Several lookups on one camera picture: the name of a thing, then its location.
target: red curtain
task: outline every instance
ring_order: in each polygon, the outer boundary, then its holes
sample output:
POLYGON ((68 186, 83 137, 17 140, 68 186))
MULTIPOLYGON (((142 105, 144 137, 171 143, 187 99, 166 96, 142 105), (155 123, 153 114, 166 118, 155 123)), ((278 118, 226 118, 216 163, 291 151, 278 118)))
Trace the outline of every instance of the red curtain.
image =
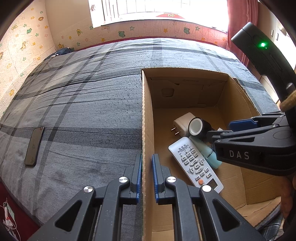
POLYGON ((227 50, 234 53, 247 66, 249 59, 231 42, 231 38, 248 22, 257 26, 258 0, 227 0, 227 7, 229 16, 227 50))

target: mattress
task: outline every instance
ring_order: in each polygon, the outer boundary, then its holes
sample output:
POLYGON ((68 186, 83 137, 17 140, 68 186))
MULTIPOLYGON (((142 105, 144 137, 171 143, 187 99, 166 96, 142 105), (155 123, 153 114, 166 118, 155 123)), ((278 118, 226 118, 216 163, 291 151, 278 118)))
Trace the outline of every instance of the mattress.
MULTIPOLYGON (((133 165, 142 141, 141 69, 150 67, 227 73, 260 113, 278 110, 234 54, 210 44, 138 39, 50 58, 29 74, 0 121, 0 177, 38 224, 84 186, 106 186, 133 165), (37 164, 26 167, 28 143, 39 126, 45 131, 37 164)), ((141 240, 141 202, 124 206, 121 233, 121 240, 141 240)))

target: phone screen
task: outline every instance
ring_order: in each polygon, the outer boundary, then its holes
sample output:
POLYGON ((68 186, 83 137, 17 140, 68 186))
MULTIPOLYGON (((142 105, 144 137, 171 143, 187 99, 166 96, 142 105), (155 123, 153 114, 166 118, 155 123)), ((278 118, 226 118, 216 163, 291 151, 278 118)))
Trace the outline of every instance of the phone screen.
POLYGON ((28 145, 26 158, 25 158, 25 165, 26 166, 33 166, 34 167, 36 165, 39 146, 40 146, 43 132, 44 132, 43 126, 38 127, 33 130, 33 133, 32 133, 29 145, 28 145))

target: window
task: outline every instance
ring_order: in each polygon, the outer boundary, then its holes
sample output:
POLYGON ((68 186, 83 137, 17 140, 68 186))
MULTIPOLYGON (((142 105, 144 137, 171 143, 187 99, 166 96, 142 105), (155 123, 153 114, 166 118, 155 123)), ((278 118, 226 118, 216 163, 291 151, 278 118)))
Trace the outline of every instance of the window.
POLYGON ((171 19, 227 31, 227 0, 89 0, 93 27, 120 21, 171 19))

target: metal screw head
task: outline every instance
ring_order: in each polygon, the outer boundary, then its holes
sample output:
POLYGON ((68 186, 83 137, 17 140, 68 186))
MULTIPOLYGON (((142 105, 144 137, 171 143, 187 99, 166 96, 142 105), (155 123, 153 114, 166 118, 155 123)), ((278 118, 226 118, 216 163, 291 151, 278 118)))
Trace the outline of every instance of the metal screw head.
POLYGON ((83 191, 85 191, 85 192, 92 192, 93 189, 94 188, 92 186, 86 186, 85 188, 83 188, 83 191))
POLYGON ((118 180, 120 183, 126 183, 128 181, 128 178, 127 177, 120 177, 118 180))
POLYGON ((202 190, 203 190, 204 192, 209 192, 209 191, 212 190, 212 188, 211 188, 209 185, 203 185, 203 186, 202 186, 202 190))
POLYGON ((168 181, 169 183, 174 183, 174 182, 176 181, 176 178, 173 177, 173 176, 170 176, 170 177, 167 178, 167 181, 168 181))

